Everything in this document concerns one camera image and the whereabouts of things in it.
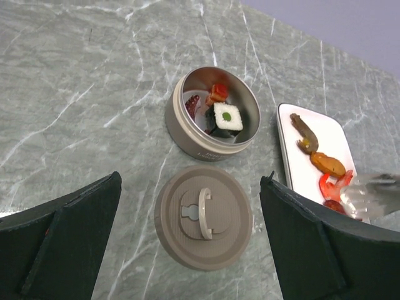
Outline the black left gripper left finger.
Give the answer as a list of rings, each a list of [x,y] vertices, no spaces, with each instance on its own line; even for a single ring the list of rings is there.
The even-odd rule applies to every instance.
[[[1,299],[91,299],[120,195],[113,172],[1,218]]]

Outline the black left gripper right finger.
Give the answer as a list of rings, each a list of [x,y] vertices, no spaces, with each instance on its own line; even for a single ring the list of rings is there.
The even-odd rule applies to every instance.
[[[399,233],[264,176],[260,202],[284,299],[399,299]]]

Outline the red cooked shrimp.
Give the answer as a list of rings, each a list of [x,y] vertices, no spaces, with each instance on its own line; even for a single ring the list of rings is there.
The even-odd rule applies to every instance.
[[[341,189],[348,186],[351,182],[353,178],[353,170],[346,171],[345,175],[339,178],[336,183],[328,181],[329,177],[330,175],[326,173],[319,179],[319,188],[321,194],[326,201],[333,200],[340,203]]]

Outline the steel serving tongs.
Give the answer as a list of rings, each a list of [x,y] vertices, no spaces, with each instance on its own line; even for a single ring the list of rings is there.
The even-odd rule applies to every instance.
[[[354,219],[377,218],[399,210],[398,174],[359,174],[341,188],[340,203]]]

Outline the sushi roll piece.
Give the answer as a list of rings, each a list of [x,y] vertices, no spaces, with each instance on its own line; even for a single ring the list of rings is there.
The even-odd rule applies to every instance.
[[[225,102],[215,102],[205,118],[206,132],[216,138],[234,138],[244,128],[239,109]]]

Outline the dark red octopus tentacle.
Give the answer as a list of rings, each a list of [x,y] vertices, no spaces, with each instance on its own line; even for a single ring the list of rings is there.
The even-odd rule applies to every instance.
[[[193,121],[195,121],[196,118],[200,99],[198,94],[194,94],[185,102],[186,110]]]

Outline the brown round lunch box lid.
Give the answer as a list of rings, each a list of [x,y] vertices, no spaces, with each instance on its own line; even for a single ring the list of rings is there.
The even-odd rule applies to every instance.
[[[229,173],[197,165],[162,187],[154,224],[175,261],[190,269],[215,271],[234,264],[246,249],[253,213],[244,189]]]

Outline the round steel lunch box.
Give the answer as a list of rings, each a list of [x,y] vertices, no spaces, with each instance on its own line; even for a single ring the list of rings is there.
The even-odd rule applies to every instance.
[[[236,106],[241,114],[244,128],[234,138],[213,137],[206,132],[205,113],[210,107],[205,101],[216,83],[228,88],[225,103]],[[194,94],[201,98],[195,121],[185,107],[185,102]],[[249,146],[260,127],[261,117],[258,102],[244,81],[218,67],[200,67],[176,84],[166,106],[165,121],[171,137],[185,153],[203,161],[220,161]]]

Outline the orange fried food piece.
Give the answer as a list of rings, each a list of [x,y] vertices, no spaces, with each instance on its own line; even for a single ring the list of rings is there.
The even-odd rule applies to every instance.
[[[310,156],[311,163],[322,173],[334,178],[341,178],[346,173],[346,168],[341,161],[325,155],[323,152],[313,152]]]

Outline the grey raw shrimp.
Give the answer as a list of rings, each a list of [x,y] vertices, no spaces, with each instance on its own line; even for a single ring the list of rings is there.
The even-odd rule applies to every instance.
[[[296,141],[298,148],[307,155],[317,152],[319,147],[318,138],[310,127],[296,113],[290,114],[290,119],[292,126],[302,137],[302,139]]]

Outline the white rectangular plate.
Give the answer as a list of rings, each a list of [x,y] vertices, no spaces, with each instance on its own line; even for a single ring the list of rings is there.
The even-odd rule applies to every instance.
[[[277,127],[287,186],[294,192],[322,205],[324,197],[319,188],[323,175],[297,146],[301,135],[291,124],[290,114],[296,113],[310,127],[319,141],[318,151],[338,159],[344,167],[357,174],[343,127],[335,119],[294,104],[277,107]]]

